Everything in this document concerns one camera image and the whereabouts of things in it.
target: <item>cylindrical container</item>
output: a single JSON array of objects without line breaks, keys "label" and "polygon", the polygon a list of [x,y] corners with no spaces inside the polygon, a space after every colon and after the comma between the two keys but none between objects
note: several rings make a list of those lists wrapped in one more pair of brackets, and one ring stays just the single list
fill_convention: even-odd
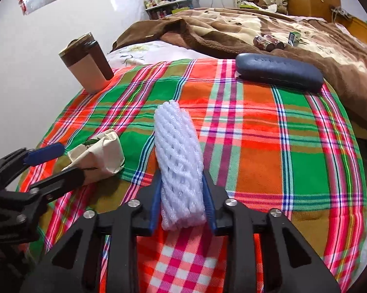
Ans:
[{"label": "cylindrical container", "polygon": [[267,41],[273,43],[276,48],[280,49],[280,50],[283,50],[285,48],[285,45],[282,41],[276,39],[275,37],[273,37],[272,35],[269,35],[269,34],[265,34],[263,36],[263,38],[265,38]]},{"label": "cylindrical container", "polygon": [[91,33],[73,40],[59,56],[89,94],[105,89],[114,76],[101,47]]},{"label": "cylindrical container", "polygon": [[262,36],[256,36],[253,39],[253,44],[256,48],[262,51],[271,52],[275,49],[275,45],[272,42],[267,41]]}]

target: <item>fleece blanket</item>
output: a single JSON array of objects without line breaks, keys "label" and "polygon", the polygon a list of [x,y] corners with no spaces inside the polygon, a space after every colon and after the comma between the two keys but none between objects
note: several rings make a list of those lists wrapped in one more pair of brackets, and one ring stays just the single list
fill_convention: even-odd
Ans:
[{"label": "fleece blanket", "polygon": [[[119,175],[83,186],[50,204],[40,240],[27,247],[38,261],[89,208],[114,210],[151,183],[157,167],[153,115],[177,100],[196,128],[204,168],[230,197],[261,211],[280,208],[300,230],[345,292],[364,240],[366,193],[359,147],[344,108],[330,86],[320,95],[242,81],[235,60],[161,62],[115,70],[95,95],[79,93],[58,116],[40,146],[62,142],[66,151],[108,129],[125,155]],[[62,156],[31,168],[19,190],[69,164]],[[257,243],[257,289],[263,287]],[[221,293],[227,239],[208,226],[138,237],[140,291]],[[101,292],[107,278],[106,239]]]},{"label": "fleece blanket", "polygon": [[281,14],[256,10],[198,8],[157,21],[140,21],[113,44],[161,39],[216,58],[235,58],[242,52],[261,53],[253,46],[256,35],[271,34],[286,43],[298,31],[298,47],[287,45],[271,54],[311,63],[336,90],[342,104],[358,125],[367,129],[367,49],[323,21],[295,21]]}]

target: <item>white foam mesh sleeve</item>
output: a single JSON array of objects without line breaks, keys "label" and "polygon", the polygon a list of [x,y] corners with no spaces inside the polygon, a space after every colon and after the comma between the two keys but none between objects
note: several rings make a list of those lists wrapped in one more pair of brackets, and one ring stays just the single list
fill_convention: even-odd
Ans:
[{"label": "white foam mesh sleeve", "polygon": [[162,174],[162,228],[203,224],[204,161],[192,119],[170,100],[158,106],[154,120],[156,157]]}]

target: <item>metal screw head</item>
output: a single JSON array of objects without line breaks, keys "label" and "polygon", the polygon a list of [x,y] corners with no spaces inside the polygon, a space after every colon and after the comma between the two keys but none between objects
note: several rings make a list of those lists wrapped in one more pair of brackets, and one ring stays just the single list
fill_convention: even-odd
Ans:
[{"label": "metal screw head", "polygon": [[32,188],[30,191],[29,191],[29,193],[30,194],[36,194],[36,193],[38,193],[38,191],[39,191],[40,189],[38,188],[38,187],[34,187],[34,188]]},{"label": "metal screw head", "polygon": [[26,215],[20,214],[17,216],[17,223],[24,223],[26,221]]},{"label": "metal screw head", "polygon": [[236,206],[238,204],[238,201],[236,199],[226,199],[225,201],[227,206]]},{"label": "metal screw head", "polygon": [[273,217],[280,217],[281,216],[281,210],[280,209],[277,209],[277,208],[272,208],[270,210],[270,214],[273,216]]},{"label": "metal screw head", "polygon": [[140,201],[137,199],[132,199],[130,201],[128,201],[128,206],[129,207],[138,207],[140,206]]},{"label": "metal screw head", "polygon": [[83,213],[83,217],[84,218],[93,218],[95,216],[95,211],[93,210],[86,210],[84,213]]}]

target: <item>brown mug lid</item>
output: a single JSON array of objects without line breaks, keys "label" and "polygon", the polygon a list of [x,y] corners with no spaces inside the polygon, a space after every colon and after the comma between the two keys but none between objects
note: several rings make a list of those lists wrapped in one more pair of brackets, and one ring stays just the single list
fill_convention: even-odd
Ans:
[{"label": "brown mug lid", "polygon": [[90,32],[71,41],[66,48],[59,52],[59,56],[67,67],[80,61],[87,56],[87,52],[83,49],[84,44],[94,41],[94,37]]}]

